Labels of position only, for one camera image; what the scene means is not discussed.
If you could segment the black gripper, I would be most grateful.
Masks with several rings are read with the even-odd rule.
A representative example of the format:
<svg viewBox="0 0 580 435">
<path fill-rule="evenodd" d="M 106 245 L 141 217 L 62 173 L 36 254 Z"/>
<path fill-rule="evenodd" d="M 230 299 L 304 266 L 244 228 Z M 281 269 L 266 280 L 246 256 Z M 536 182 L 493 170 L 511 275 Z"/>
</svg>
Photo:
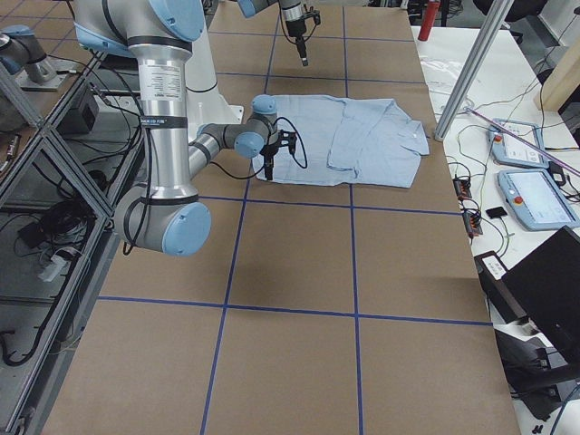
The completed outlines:
<svg viewBox="0 0 580 435">
<path fill-rule="evenodd" d="M 265 145 L 261 150 L 261 156 L 264 161 L 264 173 L 266 180 L 272 181 L 274 178 L 274 157 L 278 152 L 278 147 L 276 145 Z"/>
<path fill-rule="evenodd" d="M 296 20 L 285 20 L 285 28 L 287 35 L 295 40 L 295 47 L 298 51 L 299 58 L 303 66 L 307 66 L 308 56 L 306 50 L 306 42 L 304 39 L 306 33 L 305 20 L 298 18 Z"/>
</svg>

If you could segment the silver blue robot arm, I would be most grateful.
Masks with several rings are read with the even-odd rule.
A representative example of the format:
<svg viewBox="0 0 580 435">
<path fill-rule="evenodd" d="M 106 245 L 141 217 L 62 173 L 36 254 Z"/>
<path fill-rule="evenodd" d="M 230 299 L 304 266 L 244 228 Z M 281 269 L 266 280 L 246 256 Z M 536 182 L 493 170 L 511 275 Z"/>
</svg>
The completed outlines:
<svg viewBox="0 0 580 435">
<path fill-rule="evenodd" d="M 78 1 L 75 31 L 86 48 L 133 57 L 140 81 L 140 125 L 148 180 L 126 193 L 114 226 L 129 247 L 190 256 L 211 229 L 208 208 L 191 180 L 220 151 L 252 159 L 278 139 L 276 100 L 258 95 L 241 124 L 210 123 L 189 138 L 187 63 L 206 32 L 199 1 Z"/>
<path fill-rule="evenodd" d="M 273 5 L 277 5 L 279 18 L 289 41 L 295 46 L 303 66 L 307 66 L 308 56 L 306 49 L 306 20 L 311 15 L 302 1 L 298 0 L 237 0 L 242 15 L 251 18 Z"/>
</svg>

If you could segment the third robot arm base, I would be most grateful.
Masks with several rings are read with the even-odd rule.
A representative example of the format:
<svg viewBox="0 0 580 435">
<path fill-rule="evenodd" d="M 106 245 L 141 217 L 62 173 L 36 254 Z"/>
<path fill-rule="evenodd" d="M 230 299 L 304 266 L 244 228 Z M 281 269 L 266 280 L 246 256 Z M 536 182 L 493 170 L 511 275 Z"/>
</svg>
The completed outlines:
<svg viewBox="0 0 580 435">
<path fill-rule="evenodd" d="M 34 31 L 23 24 L 1 30 L 1 64 L 23 90 L 39 92 L 58 91 L 78 69 L 75 61 L 50 58 Z"/>
</svg>

